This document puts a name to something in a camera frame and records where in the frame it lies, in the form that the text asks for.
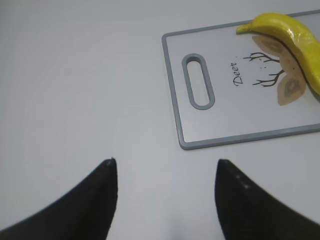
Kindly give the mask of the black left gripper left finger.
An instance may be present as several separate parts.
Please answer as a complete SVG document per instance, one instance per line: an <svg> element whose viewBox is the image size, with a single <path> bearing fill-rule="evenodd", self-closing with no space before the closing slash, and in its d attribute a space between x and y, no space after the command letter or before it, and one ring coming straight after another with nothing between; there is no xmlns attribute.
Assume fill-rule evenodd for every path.
<svg viewBox="0 0 320 240"><path fill-rule="evenodd" d="M0 232L2 240L105 240L118 200L117 162L102 161L61 198Z"/></svg>

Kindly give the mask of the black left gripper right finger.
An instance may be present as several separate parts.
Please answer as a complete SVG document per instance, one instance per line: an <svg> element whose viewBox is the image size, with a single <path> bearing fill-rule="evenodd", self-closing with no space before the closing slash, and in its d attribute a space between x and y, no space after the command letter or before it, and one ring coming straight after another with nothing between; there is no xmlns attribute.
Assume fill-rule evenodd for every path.
<svg viewBox="0 0 320 240"><path fill-rule="evenodd" d="M226 240L318 240L320 225L286 206L230 160L217 162L215 205Z"/></svg>

